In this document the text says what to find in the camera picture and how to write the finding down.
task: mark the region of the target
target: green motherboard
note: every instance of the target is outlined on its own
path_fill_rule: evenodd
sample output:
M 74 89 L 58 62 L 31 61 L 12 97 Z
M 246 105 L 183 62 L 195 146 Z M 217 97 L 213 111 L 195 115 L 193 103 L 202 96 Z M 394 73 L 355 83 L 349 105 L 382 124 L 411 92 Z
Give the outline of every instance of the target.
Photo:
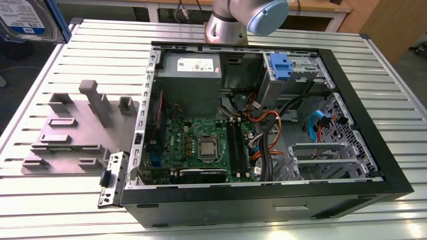
M 143 170 L 144 183 L 170 184 L 174 169 L 222 169 L 227 170 L 226 182 L 251 182 L 249 170 L 237 172 L 237 164 L 245 168 L 250 166 L 249 149 L 245 146 L 251 132 L 250 122 L 230 123 L 225 119 L 169 120 L 165 151 L 162 156 L 151 154 L 148 157 L 152 166 Z M 238 136 L 243 142 L 231 141 Z M 237 145 L 242 146 L 242 151 L 235 154 Z

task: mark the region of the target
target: ram slot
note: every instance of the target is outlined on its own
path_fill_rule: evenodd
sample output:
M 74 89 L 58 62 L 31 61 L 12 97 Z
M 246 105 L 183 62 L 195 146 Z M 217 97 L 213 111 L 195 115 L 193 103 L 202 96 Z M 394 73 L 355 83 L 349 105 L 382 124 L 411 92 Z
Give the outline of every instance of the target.
M 245 145 L 245 137 L 241 127 L 241 122 L 234 123 L 234 139 L 235 139 L 235 150 L 238 156 L 238 168 L 242 177 L 249 172 L 249 163 L 247 163 L 247 155 L 246 155 L 246 145 Z
M 235 148 L 235 131 L 234 131 L 234 123 L 227 122 L 227 145 L 229 145 L 229 156 L 230 156 L 230 164 L 231 164 L 231 173 L 235 176 L 239 172 L 239 162 L 237 157 L 237 148 Z

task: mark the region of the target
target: aluminum extrusion table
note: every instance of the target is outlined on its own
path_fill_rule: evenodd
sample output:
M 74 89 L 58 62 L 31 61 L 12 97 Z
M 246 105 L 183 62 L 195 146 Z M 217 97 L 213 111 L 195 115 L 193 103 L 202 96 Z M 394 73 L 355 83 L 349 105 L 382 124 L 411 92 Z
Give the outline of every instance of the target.
M 98 209 L 98 175 L 24 176 L 23 158 L 51 112 L 52 93 L 84 99 L 80 81 L 94 79 L 110 100 L 136 99 L 151 41 L 205 41 L 201 25 L 84 20 L 70 28 L 72 39 L 56 46 L 0 138 L 0 238 L 104 239 L 110 233 L 120 239 L 178 240 L 427 238 L 427 111 L 373 42 L 358 34 L 279 30 L 269 37 L 249 35 L 249 41 L 333 50 L 415 193 L 339 219 L 144 229 L 124 208 Z

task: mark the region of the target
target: power supply label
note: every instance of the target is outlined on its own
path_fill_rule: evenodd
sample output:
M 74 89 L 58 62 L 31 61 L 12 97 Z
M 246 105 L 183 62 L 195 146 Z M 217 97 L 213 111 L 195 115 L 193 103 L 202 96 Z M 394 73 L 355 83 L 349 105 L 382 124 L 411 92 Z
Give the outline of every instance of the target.
M 0 18 L 22 34 L 43 34 L 46 26 L 34 6 L 26 0 L 0 0 Z
M 214 59 L 181 58 L 178 59 L 179 72 L 214 72 Z

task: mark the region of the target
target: cpu socket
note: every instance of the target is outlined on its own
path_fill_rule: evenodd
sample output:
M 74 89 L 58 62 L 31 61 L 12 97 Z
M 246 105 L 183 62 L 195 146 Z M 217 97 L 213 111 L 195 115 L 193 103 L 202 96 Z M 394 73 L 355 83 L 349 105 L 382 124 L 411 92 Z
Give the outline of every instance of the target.
M 217 136 L 198 137 L 198 156 L 206 164 L 211 164 L 219 159 L 218 138 Z

